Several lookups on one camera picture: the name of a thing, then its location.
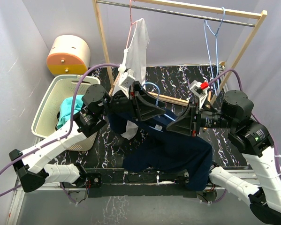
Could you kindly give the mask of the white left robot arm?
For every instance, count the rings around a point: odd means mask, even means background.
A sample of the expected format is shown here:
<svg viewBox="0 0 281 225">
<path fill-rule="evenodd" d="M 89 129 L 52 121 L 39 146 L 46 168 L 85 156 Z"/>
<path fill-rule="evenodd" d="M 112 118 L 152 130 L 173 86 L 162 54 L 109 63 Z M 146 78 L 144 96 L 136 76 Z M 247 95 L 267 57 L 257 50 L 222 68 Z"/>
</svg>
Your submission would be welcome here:
<svg viewBox="0 0 281 225">
<path fill-rule="evenodd" d="M 23 151 L 13 150 L 9 157 L 24 192 L 32 192 L 45 183 L 67 182 L 77 187 L 86 184 L 87 172 L 79 164 L 51 165 L 50 161 L 97 133 L 109 113 L 129 113 L 137 121 L 146 121 L 165 113 L 165 103 L 147 92 L 140 82 L 133 82 L 127 92 L 109 96 L 100 84 L 88 87 L 82 97 L 83 107 L 60 129 Z"/>
</svg>

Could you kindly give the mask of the teal t shirt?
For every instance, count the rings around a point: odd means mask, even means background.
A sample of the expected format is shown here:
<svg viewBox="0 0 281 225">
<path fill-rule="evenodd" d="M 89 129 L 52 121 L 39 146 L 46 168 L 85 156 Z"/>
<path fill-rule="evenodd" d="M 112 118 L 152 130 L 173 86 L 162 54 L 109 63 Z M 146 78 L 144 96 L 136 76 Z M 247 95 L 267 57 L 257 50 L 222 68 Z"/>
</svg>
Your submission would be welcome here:
<svg viewBox="0 0 281 225">
<path fill-rule="evenodd" d="M 74 104 L 74 114 L 76 114 L 82 109 L 83 106 L 82 97 L 83 95 L 76 96 L 76 100 Z M 59 126 L 56 126 L 55 130 L 60 129 L 68 120 L 70 120 L 72 102 L 73 102 L 73 97 L 69 97 L 64 99 L 64 101 L 61 103 L 59 108 L 60 111 Z"/>
</svg>

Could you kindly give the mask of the navy blue t shirt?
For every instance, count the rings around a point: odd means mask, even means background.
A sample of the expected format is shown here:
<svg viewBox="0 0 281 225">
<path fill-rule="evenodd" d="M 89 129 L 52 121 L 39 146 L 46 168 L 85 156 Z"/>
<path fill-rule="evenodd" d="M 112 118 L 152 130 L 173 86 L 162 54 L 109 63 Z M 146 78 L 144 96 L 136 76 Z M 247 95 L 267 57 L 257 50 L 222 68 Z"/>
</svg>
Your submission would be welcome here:
<svg viewBox="0 0 281 225">
<path fill-rule="evenodd" d="M 140 172 L 148 167 L 167 173 L 187 170 L 189 181 L 186 188 L 202 191 L 209 181 L 209 169 L 213 161 L 210 143 L 196 136 L 186 136 L 166 130 L 158 130 L 156 125 L 168 125 L 176 115 L 166 110 L 168 117 L 157 116 L 152 121 L 135 121 L 128 113 L 108 115 L 110 128 L 126 139 L 135 136 L 128 126 L 135 124 L 147 132 L 147 137 L 135 150 L 128 154 L 122 167 L 130 172 Z"/>
</svg>

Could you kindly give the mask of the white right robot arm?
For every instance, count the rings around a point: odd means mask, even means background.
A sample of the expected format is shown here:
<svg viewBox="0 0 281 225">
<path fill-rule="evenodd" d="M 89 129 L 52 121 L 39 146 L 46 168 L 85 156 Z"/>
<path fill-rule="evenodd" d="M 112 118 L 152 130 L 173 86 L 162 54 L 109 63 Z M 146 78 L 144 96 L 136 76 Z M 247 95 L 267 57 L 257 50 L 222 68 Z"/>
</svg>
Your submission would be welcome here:
<svg viewBox="0 0 281 225">
<path fill-rule="evenodd" d="M 200 128 L 228 128 L 228 139 L 249 162 L 259 185 L 252 185 L 219 165 L 201 172 L 200 182 L 225 188 L 244 201 L 261 222 L 281 225 L 281 167 L 276 166 L 274 141 L 268 129 L 251 118 L 253 107 L 244 92 L 230 90 L 224 94 L 220 111 L 201 110 L 197 103 L 189 103 L 167 130 L 197 136 Z"/>
</svg>

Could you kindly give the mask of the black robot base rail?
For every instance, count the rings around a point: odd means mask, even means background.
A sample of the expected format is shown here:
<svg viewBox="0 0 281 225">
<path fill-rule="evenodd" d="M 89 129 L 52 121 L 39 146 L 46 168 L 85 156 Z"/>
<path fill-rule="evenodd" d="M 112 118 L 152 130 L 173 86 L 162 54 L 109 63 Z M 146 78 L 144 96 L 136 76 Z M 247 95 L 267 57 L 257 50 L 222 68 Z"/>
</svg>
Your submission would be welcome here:
<svg viewBox="0 0 281 225">
<path fill-rule="evenodd" d="M 186 171 L 176 173 L 160 172 L 153 168 L 141 172 L 128 172 L 122 168 L 86 169 L 90 178 L 90 188 L 87 183 L 74 186 L 63 182 L 65 188 L 84 190 L 89 198 L 107 196 L 182 196 L 196 198 L 203 196 L 202 192 L 191 191 L 183 182 L 188 181 Z"/>
</svg>

